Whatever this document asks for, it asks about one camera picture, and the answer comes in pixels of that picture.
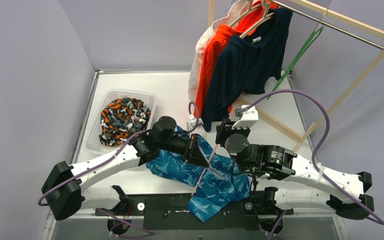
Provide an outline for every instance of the white hanger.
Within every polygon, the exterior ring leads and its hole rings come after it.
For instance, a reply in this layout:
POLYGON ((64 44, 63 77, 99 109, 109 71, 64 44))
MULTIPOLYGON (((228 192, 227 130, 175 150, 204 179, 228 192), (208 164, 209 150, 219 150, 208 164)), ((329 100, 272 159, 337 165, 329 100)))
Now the white hanger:
POLYGON ((242 13, 238 18, 236 18, 234 21, 232 21, 230 24, 229 24, 229 27, 233 28, 236 24, 238 24, 246 15, 254 12, 255 10, 257 10, 260 6, 257 5, 257 6, 253 6, 253 0, 248 0, 248 9, 242 13))
POLYGON ((254 23, 252 26, 250 26, 244 33, 240 35, 240 38, 245 38, 252 30, 263 24, 265 21, 271 19, 274 15, 274 13, 267 14, 270 8, 270 3, 267 3, 266 0, 261 0, 261 7, 264 9, 264 12, 262 13, 262 17, 260 20, 258 20, 256 23, 254 23))

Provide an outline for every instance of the white shirt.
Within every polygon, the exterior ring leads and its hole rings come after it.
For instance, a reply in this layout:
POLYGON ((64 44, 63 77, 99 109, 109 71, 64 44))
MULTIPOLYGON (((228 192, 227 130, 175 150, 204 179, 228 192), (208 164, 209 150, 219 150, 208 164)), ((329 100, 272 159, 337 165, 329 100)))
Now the white shirt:
POLYGON ((244 13, 248 9, 248 4, 248 0, 239 0, 235 2, 227 13, 227 16, 221 18, 220 20, 215 20, 201 36, 198 43, 196 43, 195 59, 193 60, 192 68, 190 70, 189 88, 187 90, 189 99, 191 101, 195 101, 197 98, 198 87, 200 86, 201 67, 203 64, 204 51, 207 44, 214 37, 216 34, 215 31, 220 25, 230 24, 233 20, 238 18, 241 13, 244 13))

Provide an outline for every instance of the patterned cloth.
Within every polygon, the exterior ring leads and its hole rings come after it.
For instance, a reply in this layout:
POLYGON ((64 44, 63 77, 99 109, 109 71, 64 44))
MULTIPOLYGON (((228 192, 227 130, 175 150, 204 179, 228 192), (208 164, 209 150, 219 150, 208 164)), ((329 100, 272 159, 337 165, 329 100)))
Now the patterned cloth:
MULTIPOLYGON (((202 136, 197 136, 199 146, 208 160, 213 148, 202 136)), ((250 182, 246 175, 231 175, 231 158, 215 154, 210 165, 187 206, 202 222, 210 219, 229 202, 247 198, 250 191, 250 182)), ((184 163, 180 154, 165 150, 161 150, 159 157, 148 162, 146 167, 155 175, 193 187, 204 170, 203 167, 184 163)))
POLYGON ((135 98, 119 98, 110 102, 100 113, 102 145, 117 147, 134 133, 148 125, 151 110, 135 98))

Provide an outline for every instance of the wooden frame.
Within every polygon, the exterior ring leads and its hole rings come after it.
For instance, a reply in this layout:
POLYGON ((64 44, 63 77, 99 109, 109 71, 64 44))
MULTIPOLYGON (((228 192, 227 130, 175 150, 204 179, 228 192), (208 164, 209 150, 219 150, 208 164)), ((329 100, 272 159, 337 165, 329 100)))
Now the wooden frame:
MULTIPOLYGON (((350 18, 348 16, 342 15, 336 11, 332 11, 330 9, 327 9, 323 6, 317 5, 313 2, 307 1, 307 0, 289 0, 292 3, 298 4, 300 6, 303 6, 307 9, 310 9, 316 13, 324 14, 325 16, 328 16, 332 19, 335 19, 337 21, 340 21, 344 24, 347 24, 351 27, 354 27, 356 29, 359 29, 361 31, 364 31, 368 34, 371 34, 373 36, 376 36, 378 38, 384 39, 384 30, 378 29, 376 27, 370 26, 366 23, 357 21, 353 18, 350 18)), ((208 8, 208 25, 211 25, 214 19, 214 8, 215 8, 215 0, 208 0, 209 8, 208 8)), ((363 81, 365 77, 367 77, 372 70, 381 62, 381 60, 384 59, 384 49, 371 61, 371 63, 366 67, 366 69, 363 70, 363 72, 357 77, 357 79, 346 89, 341 96, 333 103, 333 105, 328 109, 328 113, 332 114, 332 112, 341 104, 346 97, 350 95, 350 93, 363 81)), ((239 97, 237 100, 238 103, 242 105, 249 105, 250 102, 244 99, 243 97, 239 97)), ((307 131, 300 135, 297 132, 293 131, 291 128, 284 125, 279 120, 275 119, 274 117, 268 115, 266 112, 264 112, 262 109, 257 108, 258 115, 261 119, 275 127, 280 132, 284 133, 294 141, 296 141, 296 145, 293 148, 293 151, 297 151, 301 144, 310 136, 310 134, 324 121, 324 117, 322 117, 319 121, 313 122, 310 127, 307 129, 307 131)))

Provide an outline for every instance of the orange shirt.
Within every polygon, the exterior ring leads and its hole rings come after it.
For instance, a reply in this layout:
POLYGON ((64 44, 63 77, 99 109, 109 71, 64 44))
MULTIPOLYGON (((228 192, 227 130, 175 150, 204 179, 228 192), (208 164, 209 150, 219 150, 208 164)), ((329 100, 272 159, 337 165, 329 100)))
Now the orange shirt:
MULTIPOLYGON (((259 5, 261 1, 257 1, 253 4, 259 5)), ((271 3, 270 8, 276 9, 279 6, 271 3)), ((199 74, 199 87, 196 94, 195 103, 199 109, 199 116, 202 116, 204 101, 207 97, 208 89, 210 87, 211 78, 213 76, 214 69, 216 68, 217 59, 220 54, 223 52, 225 47, 228 45, 230 38, 233 35, 241 35, 249 27, 255 24, 258 20, 263 17, 264 8, 260 7, 257 10, 246 15, 233 29, 228 25, 220 25, 215 32, 214 37, 208 43, 205 48, 204 56, 202 59, 201 72, 199 74)), ((255 29, 252 30, 249 35, 252 35, 255 32, 255 29)), ((228 108, 229 113, 232 110, 232 106, 228 108)))

